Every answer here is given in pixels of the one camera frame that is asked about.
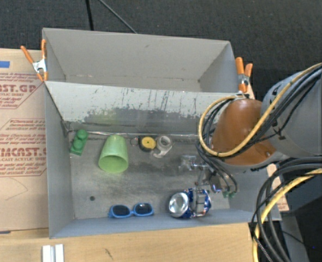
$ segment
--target light wood surface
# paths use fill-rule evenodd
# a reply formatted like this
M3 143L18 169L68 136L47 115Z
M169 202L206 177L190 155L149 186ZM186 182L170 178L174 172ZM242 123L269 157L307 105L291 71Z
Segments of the light wood surface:
M253 261L248 224L240 223L52 240L47 229L12 231L0 234L0 262L41 261L42 246L55 244L64 244L65 262Z

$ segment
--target green cup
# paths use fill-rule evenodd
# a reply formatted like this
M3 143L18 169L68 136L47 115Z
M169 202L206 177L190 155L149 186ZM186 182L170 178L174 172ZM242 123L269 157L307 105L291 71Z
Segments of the green cup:
M124 172L128 167L127 143L124 137L112 135L107 138L98 165L106 172Z

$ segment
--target yellow cable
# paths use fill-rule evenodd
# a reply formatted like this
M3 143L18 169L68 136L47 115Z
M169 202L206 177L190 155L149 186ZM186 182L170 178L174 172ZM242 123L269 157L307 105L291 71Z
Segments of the yellow cable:
M218 157L227 157L227 156L233 155L236 152L238 152L240 149L242 149L249 142L249 140L253 137L253 135L256 134L256 132L261 127L261 125L264 123L264 121L267 118L267 116L271 113L271 111L274 109L274 107L276 106L278 101L282 98L283 94L291 87L291 85L293 85L298 79L300 79L301 77L303 77L304 75L306 75L307 73L309 73L310 71L312 71L313 69L315 69L315 68L317 68L317 67L319 67L321 65L322 65L322 63L318 63L316 65L313 65L313 66L309 67L308 69L306 69L303 72L301 72L298 76L294 77L288 84L286 84L285 87L277 94L277 96L274 99L274 101L266 109L264 114L261 116L260 120L254 126L254 128L251 130L251 132L246 136L246 138L238 146L236 146L235 148L233 148L232 150L230 150L228 152L216 152L216 151L210 149L205 144L204 138L202 137L202 125L204 124L205 116L211 110L211 108L213 108L216 104L218 104L221 101L227 100L227 99L233 99L233 98L235 99L235 98L239 98L239 97L238 96L228 96L228 97L221 98L221 99L216 100L215 102L213 102L211 105L209 105L207 107L205 112L200 117L200 122L199 122L199 126L198 126L198 136L199 136L199 139L200 139L201 146L204 148L205 151L207 151L211 155L218 156Z
M298 178L294 179L293 181L291 181L290 183L288 183L288 185L286 185L285 187L281 188L276 193L276 195L271 199L271 201L268 203L268 205L266 205L266 207L264 208L263 213L261 214L261 222L262 223L264 223L264 220L267 217L267 215L269 214L269 212L271 211L271 209L274 207L274 205L277 203L277 201L283 195L285 195L288 191L290 191L292 188L296 187L301 182L306 181L309 178L313 177L313 176L308 176L309 174L322 174L322 168L313 170L313 171L305 174L304 176L298 177ZM260 231L259 231L258 225L255 227L254 233L255 233L256 237L259 238ZM252 254L253 254L254 262L259 262L258 261L258 244L255 241L255 239L253 239Z

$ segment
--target white metal piece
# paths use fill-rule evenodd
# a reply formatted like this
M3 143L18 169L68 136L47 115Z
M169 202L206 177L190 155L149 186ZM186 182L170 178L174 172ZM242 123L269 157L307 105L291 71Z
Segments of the white metal piece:
M64 245L42 246L42 262L64 262Z
M156 148L160 150L159 153L154 153L154 157L164 157L172 148L172 140L168 136L160 136L156 138Z

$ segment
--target gray cardboard box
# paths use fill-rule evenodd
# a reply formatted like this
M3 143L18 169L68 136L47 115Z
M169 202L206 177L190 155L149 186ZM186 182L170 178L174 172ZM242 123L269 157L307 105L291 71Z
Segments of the gray cardboard box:
M211 194L210 213L181 220L170 196L194 186L199 118L216 99L236 94L235 59L228 41L155 35L43 29L49 80L45 91L50 237L198 227L250 221L266 172L236 176L230 201ZM81 156L69 152L78 129L89 131ZM106 137L126 137L129 167L109 174L98 166ZM138 135L167 135L174 145L155 158L130 143ZM111 205L151 203L155 215L108 217Z

